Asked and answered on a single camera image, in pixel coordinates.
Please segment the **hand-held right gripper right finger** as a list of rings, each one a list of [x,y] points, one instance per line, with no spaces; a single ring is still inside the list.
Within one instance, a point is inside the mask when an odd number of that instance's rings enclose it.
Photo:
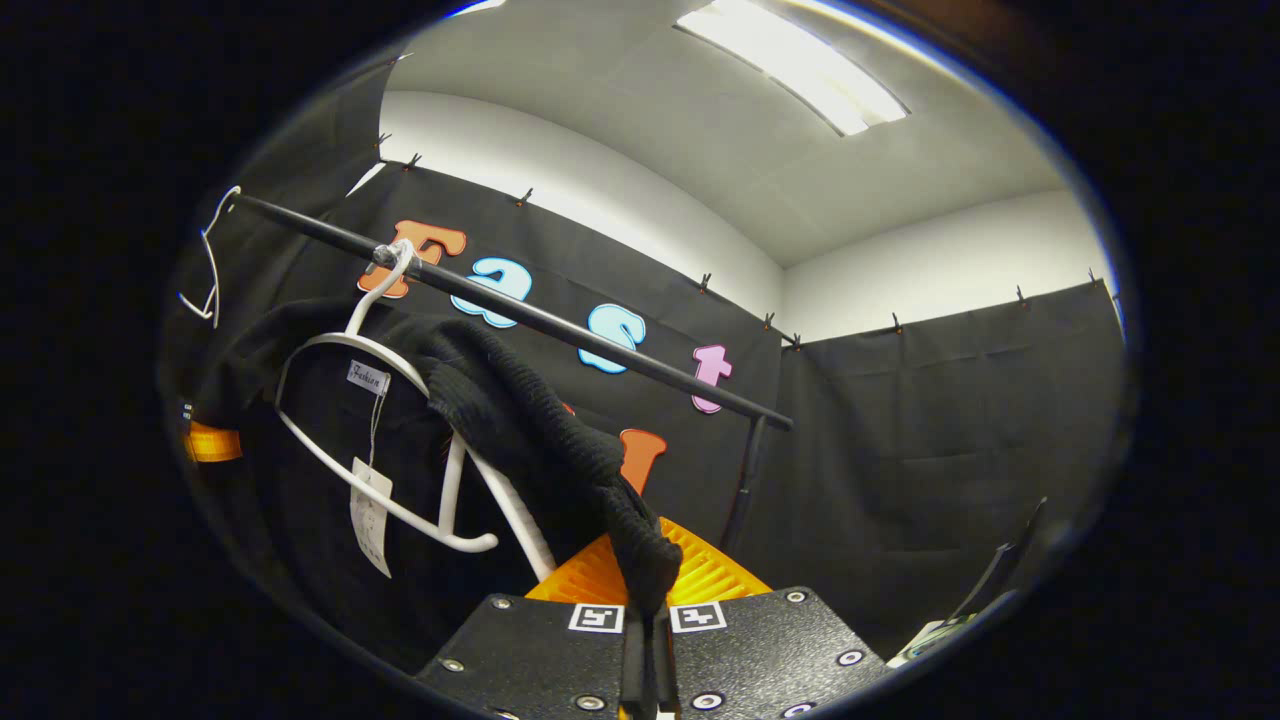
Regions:
[[[669,643],[684,719],[790,719],[873,687],[887,662],[813,589],[769,589],[681,525]]]

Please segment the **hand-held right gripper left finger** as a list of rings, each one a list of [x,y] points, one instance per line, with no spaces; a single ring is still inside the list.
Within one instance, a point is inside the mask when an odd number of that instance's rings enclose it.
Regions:
[[[603,536],[529,596],[489,594],[415,679],[481,719],[622,719],[643,637]]]

